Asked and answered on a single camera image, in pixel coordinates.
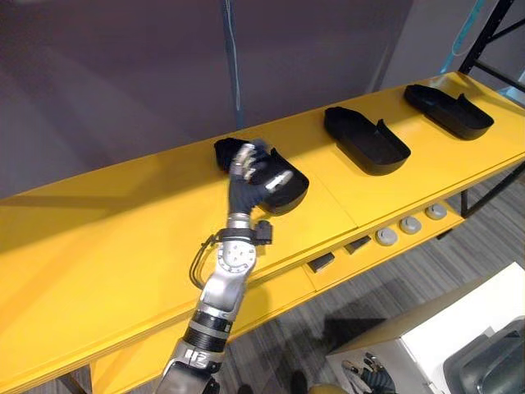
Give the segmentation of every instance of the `gray knob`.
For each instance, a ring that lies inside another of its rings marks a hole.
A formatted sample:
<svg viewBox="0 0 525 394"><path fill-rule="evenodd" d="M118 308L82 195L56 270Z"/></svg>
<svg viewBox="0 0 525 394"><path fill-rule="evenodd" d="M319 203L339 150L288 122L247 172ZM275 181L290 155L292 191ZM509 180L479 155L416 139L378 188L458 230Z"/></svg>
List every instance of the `gray knob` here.
<svg viewBox="0 0 525 394"><path fill-rule="evenodd" d="M376 231L376 240L380 245L390 246L397 242L397 234L388 227Z"/></svg>
<svg viewBox="0 0 525 394"><path fill-rule="evenodd" d="M425 213L430 219L440 220L446 216L446 208L441 204L433 204L425 209Z"/></svg>
<svg viewBox="0 0 525 394"><path fill-rule="evenodd" d="M401 227L401 230L407 234L415 234L421 230L421 222L419 222L414 216L407 216L406 218L401 219L399 227Z"/></svg>

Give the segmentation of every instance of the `black cable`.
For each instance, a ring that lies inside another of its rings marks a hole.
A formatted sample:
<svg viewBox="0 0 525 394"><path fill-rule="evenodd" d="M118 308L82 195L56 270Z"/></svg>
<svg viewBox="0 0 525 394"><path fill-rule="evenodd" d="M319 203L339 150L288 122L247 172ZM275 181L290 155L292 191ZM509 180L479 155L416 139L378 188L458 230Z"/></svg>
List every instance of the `black cable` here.
<svg viewBox="0 0 525 394"><path fill-rule="evenodd" d="M194 261L191 262L189 266L189 279L194 284L195 287L202 290L204 288L204 283L199 279L197 271L199 269L200 260L203 257L204 251L208 245L214 245L217 242L217 236L211 234L202 244L200 244L200 249L197 251L197 254L194 257Z"/></svg>

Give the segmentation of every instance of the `black bracket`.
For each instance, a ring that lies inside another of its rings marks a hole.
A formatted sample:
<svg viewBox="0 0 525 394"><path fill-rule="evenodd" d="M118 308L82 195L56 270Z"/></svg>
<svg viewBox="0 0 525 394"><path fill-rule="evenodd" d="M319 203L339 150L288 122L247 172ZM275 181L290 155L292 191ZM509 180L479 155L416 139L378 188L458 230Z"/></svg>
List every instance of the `black bracket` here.
<svg viewBox="0 0 525 394"><path fill-rule="evenodd" d="M270 245L272 243L272 225L267 220L259 221L253 230L251 228L223 228L217 233L217 239L223 241L246 241L249 238L254 245Z"/></svg>
<svg viewBox="0 0 525 394"><path fill-rule="evenodd" d="M495 32L498 26L500 25L501 21L503 20L504 16L506 15L507 11L510 9L510 6L513 2L514 0L498 1L497 5L494 8L494 11L491 13L491 16L486 22L485 27L483 27L482 32L477 36L474 45L470 48L470 51L468 51L468 55L463 60L463 63L459 68L459 72L468 74L473 67L477 67L480 70L486 72L487 74L490 74L495 78L502 80L504 83L509 84L510 86L521 90L522 92L525 92L524 84L518 82L510 76L507 76L505 73L496 70L493 66L490 66L489 64L486 64L485 62L479 60L479 57L482 55L482 52L488 45L488 43L491 43L492 41L495 41L503 37L504 35L507 35L511 31L516 30L518 27L525 25L525 19L522 19L512 24L511 26L502 29L497 33Z"/></svg>

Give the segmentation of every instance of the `table leg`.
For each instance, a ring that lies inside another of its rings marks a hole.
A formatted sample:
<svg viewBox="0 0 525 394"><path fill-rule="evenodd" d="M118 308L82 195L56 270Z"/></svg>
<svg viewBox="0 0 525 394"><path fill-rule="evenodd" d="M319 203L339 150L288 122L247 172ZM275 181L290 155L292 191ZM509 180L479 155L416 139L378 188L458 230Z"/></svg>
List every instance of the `table leg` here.
<svg viewBox="0 0 525 394"><path fill-rule="evenodd" d="M519 178L525 172L525 162L517 166L508 176L506 176L500 183L490 189L483 197L481 197L472 207L468 207L468 189L461 192L461 216L466 219L472 216L474 213L483 208L489 203L494 197L505 190L512 184L516 179ZM441 233L436 238L438 240L443 239L452 230Z"/></svg>
<svg viewBox="0 0 525 394"><path fill-rule="evenodd" d="M79 383L71 376L70 373L62 375L60 378L58 378L58 380L60 380L64 386L67 387L71 394L87 394L84 388L79 385Z"/></svg>

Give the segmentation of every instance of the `metal rod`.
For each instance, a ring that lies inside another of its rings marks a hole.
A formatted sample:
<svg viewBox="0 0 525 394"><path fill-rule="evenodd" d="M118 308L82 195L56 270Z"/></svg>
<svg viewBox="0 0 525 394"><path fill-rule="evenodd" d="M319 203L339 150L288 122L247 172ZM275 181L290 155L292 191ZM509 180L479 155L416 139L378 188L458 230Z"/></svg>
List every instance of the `metal rod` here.
<svg viewBox="0 0 525 394"><path fill-rule="evenodd" d="M468 51L468 55L463 60L459 72L468 74L473 66L474 62L481 56L483 49L488 44L488 40L494 35L495 30L500 25L501 20L509 10L514 0L499 0L496 4L494 11L491 13L489 20L483 27L482 32L477 36L474 45Z"/></svg>
<svg viewBox="0 0 525 394"><path fill-rule="evenodd" d="M519 83L517 80L513 80L512 77L507 76L506 74L503 74L502 72L496 70L493 66L489 66L488 64L486 64L485 62L482 62L481 60L475 60L474 66L481 68L487 74L490 74L496 77L497 79L502 80L503 82L525 93L524 84Z"/></svg>
<svg viewBox="0 0 525 394"><path fill-rule="evenodd" d="M468 211L468 189L461 190L461 216Z"/></svg>
<svg viewBox="0 0 525 394"><path fill-rule="evenodd" d="M468 208L466 212L463 212L463 206L462 206L462 212L461 216L463 218L468 218L472 216L474 213L479 211L483 206L486 205L491 199L496 197L499 193L501 193L503 190L505 190L512 182L514 182L523 172L525 171L525 162L521 163L519 166L517 166L508 176L506 176L500 183L498 183L496 186L494 186L486 195L481 197L472 207Z"/></svg>
<svg viewBox="0 0 525 394"><path fill-rule="evenodd" d="M497 33L493 34L487 41L486 43L491 43L492 41L494 41L495 39L498 39L499 37L503 37L504 35L510 33L511 31L513 30L516 30L518 27L522 26L522 25L525 25L525 18L523 18L522 20L510 25L509 27L503 29L502 31L498 31Z"/></svg>
<svg viewBox="0 0 525 394"><path fill-rule="evenodd" d="M87 394L84 388L79 385L79 383L71 376L70 373L62 375L60 378L58 378L58 380L60 380L62 384L66 386L67 390L69 390L71 394Z"/></svg>

